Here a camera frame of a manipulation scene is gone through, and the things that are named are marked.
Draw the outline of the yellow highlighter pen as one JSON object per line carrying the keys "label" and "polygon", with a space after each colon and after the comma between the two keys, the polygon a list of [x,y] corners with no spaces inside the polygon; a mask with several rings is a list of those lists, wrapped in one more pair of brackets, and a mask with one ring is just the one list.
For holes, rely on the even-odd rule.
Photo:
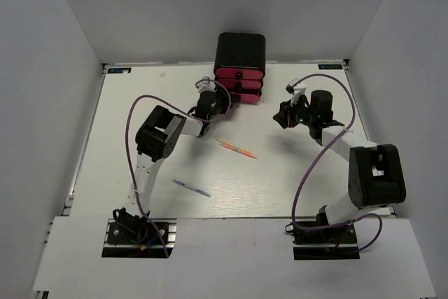
{"label": "yellow highlighter pen", "polygon": [[225,141],[223,139],[217,139],[216,141],[222,146],[227,146],[228,148],[237,149],[239,151],[246,151],[246,149],[242,148],[241,146],[236,146],[236,145],[231,144],[228,141]]}

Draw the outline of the orange highlighter pen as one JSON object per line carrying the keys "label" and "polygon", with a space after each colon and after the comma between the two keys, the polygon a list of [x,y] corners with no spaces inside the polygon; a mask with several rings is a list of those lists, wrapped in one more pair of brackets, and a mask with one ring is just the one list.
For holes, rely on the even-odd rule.
{"label": "orange highlighter pen", "polygon": [[245,155],[246,157],[248,157],[248,158],[252,158],[252,159],[257,159],[257,157],[252,153],[252,152],[250,152],[250,151],[239,151],[239,150],[237,150],[237,149],[233,149],[233,148],[228,148],[227,146],[222,146],[223,148],[226,148],[226,149],[228,149],[228,150],[231,150],[231,151],[234,151],[235,153],[238,153],[238,154],[241,154],[241,155]]}

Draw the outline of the pink top drawer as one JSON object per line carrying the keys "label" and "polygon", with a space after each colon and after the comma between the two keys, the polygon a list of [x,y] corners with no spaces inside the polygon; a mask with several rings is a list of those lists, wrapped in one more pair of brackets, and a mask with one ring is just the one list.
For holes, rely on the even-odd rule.
{"label": "pink top drawer", "polygon": [[218,78],[244,79],[250,81],[259,81],[265,76],[263,70],[251,68],[220,67],[217,68],[214,73]]}

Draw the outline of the blue thin pen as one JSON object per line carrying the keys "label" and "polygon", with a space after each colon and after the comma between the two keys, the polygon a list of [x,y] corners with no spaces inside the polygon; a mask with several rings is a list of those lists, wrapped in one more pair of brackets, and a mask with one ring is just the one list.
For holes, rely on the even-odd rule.
{"label": "blue thin pen", "polygon": [[177,186],[181,186],[181,187],[183,187],[183,188],[186,188],[186,189],[188,189],[188,190],[191,190],[192,192],[198,193],[198,194],[203,195],[203,196],[205,196],[205,197],[211,197],[211,194],[210,194],[210,193],[208,193],[208,192],[206,192],[206,191],[204,191],[204,190],[201,190],[201,189],[199,189],[199,188],[197,188],[197,187],[195,187],[195,186],[191,186],[191,185],[188,184],[188,183],[184,183],[184,182],[179,181],[179,180],[177,180],[177,179],[172,179],[171,181],[172,181],[173,183],[175,183]]}

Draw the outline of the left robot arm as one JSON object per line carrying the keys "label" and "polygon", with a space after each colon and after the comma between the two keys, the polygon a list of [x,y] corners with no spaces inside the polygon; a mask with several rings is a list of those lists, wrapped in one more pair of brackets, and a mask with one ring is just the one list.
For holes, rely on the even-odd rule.
{"label": "left robot arm", "polygon": [[[137,162],[133,165],[129,145],[130,121],[137,103],[144,98],[164,105],[155,106],[136,132]],[[155,181],[162,163],[174,152],[179,137],[203,137],[210,124],[218,122],[240,101],[238,94],[224,89],[206,90],[199,94],[196,106],[186,113],[153,95],[141,95],[134,100],[125,126],[125,150],[132,182],[124,205],[113,211],[115,222],[124,227],[124,234],[132,242],[141,242],[148,234],[145,222],[150,214]]]}

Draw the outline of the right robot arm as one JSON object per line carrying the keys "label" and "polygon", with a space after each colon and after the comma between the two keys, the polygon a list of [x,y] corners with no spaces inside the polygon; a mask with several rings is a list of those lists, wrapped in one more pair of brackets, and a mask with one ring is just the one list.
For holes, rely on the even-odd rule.
{"label": "right robot arm", "polygon": [[324,242],[339,237],[342,227],[367,216],[370,211],[405,201],[407,191],[398,149],[392,144],[376,144],[354,134],[333,118],[333,96],[315,90],[309,97],[304,89],[294,90],[282,102],[273,119],[284,129],[304,125],[322,151],[332,150],[348,163],[347,192],[337,201],[322,206],[312,225],[293,221],[303,231],[316,231]]}

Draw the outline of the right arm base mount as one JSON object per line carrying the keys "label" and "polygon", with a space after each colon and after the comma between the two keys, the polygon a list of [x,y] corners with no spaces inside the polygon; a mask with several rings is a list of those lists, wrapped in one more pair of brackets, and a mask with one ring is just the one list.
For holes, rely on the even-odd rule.
{"label": "right arm base mount", "polygon": [[357,260],[360,258],[354,225],[304,231],[289,223],[285,232],[293,238],[294,260]]}

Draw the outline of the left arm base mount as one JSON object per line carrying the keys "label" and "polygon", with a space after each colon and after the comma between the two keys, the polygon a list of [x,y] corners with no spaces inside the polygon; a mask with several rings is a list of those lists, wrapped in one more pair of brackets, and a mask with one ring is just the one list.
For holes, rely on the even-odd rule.
{"label": "left arm base mount", "polygon": [[176,221],[161,220],[154,225],[144,217],[115,209],[108,220],[101,256],[103,258],[168,258],[176,240]]}

